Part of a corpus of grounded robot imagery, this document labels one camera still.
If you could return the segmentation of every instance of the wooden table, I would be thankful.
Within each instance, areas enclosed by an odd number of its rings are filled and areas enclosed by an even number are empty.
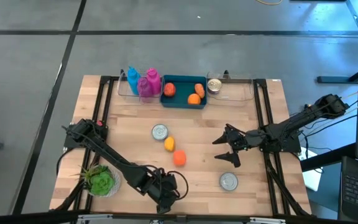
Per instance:
[[[76,102],[73,122],[81,118],[91,119],[94,102],[98,92],[100,76],[85,75]],[[114,89],[108,116],[107,143],[128,161],[137,164],[152,164],[165,170],[177,170],[188,180],[189,193],[186,198],[177,201],[170,213],[194,215],[272,215],[266,179],[263,155],[258,148],[241,151],[241,166],[234,166],[227,161],[217,160],[215,155],[226,153],[227,144],[212,145],[229,123],[243,131],[258,128],[258,121],[250,84],[227,84],[232,94],[250,89],[246,101],[241,105],[211,105],[203,110],[164,108],[161,104],[141,104],[118,95],[117,82]],[[287,103],[281,80],[267,80],[270,103],[275,123],[288,118]],[[104,108],[104,90],[100,115]],[[151,136],[151,129],[156,124],[165,124],[170,135],[176,140],[176,149],[186,152],[187,162],[184,167],[173,165],[172,153],[164,149],[163,143]],[[67,154],[60,165],[50,208],[59,206],[78,182],[80,165],[84,149],[74,149]],[[303,182],[299,160],[289,153],[281,153],[285,183],[302,208],[310,213],[310,205]],[[103,158],[101,164],[109,165]],[[233,192],[226,192],[219,186],[219,177],[224,172],[233,172],[239,179],[239,185]],[[178,190],[185,191],[185,183],[177,176]],[[280,191],[276,186],[279,211],[282,212]],[[86,193],[81,198],[80,208],[85,206]],[[141,196],[122,178],[121,188],[116,195],[109,198],[94,198],[92,212],[112,213],[155,213],[155,202],[148,196]]]

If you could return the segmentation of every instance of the small tin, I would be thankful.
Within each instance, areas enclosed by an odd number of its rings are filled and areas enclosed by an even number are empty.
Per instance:
[[[218,94],[222,88],[222,82],[217,78],[213,78],[208,81],[207,87],[210,94]]]
[[[233,173],[226,172],[222,174],[219,184],[224,190],[232,191],[239,185],[239,180]]]
[[[152,136],[155,140],[164,140],[168,137],[168,128],[163,124],[157,124],[152,129]]]

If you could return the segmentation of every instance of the concrete floor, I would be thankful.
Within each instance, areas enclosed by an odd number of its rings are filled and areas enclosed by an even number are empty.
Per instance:
[[[80,2],[0,0],[0,29],[71,30]],[[358,13],[358,0],[351,2]],[[284,0],[278,6],[264,6],[241,0],[99,0],[87,2],[80,30],[358,29],[344,2]],[[67,35],[0,35],[0,141],[5,143],[0,150],[0,215],[9,213],[67,41]],[[128,65],[154,66],[161,73],[205,74],[228,69],[238,77],[279,78],[290,113],[295,113],[324,94],[346,96],[357,91],[357,85],[318,85],[315,78],[358,71],[358,37],[77,36],[24,213],[48,210],[55,164],[65,137],[60,126],[71,120],[82,76],[119,75],[119,69]],[[335,149],[354,142],[355,126],[356,120],[335,126],[313,136],[310,146]],[[336,175],[337,167],[327,167],[322,181]],[[337,199],[337,193],[324,189],[318,193],[332,195],[330,202],[324,202],[327,204]],[[319,217],[336,217],[332,206],[328,210],[312,203],[312,208]]]

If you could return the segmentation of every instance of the green plant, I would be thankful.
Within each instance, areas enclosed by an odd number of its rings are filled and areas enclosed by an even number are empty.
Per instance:
[[[88,170],[83,169],[80,178],[84,178],[86,190],[97,196],[107,195],[114,186],[114,179],[108,166],[93,166]]]

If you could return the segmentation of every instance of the orange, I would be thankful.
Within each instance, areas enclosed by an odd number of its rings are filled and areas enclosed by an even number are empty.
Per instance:
[[[176,92],[176,88],[174,86],[174,84],[172,83],[167,83],[164,86],[164,95],[165,96],[174,96],[175,92]]]
[[[176,166],[183,166],[186,163],[186,153],[183,150],[175,151],[173,153],[173,163]]]
[[[201,98],[198,94],[193,93],[187,98],[187,103],[190,105],[198,105],[201,103]]]
[[[194,89],[196,90],[196,93],[200,96],[200,98],[204,98],[205,96],[205,91],[204,91],[204,87],[202,86],[202,84],[197,83],[194,85]]]

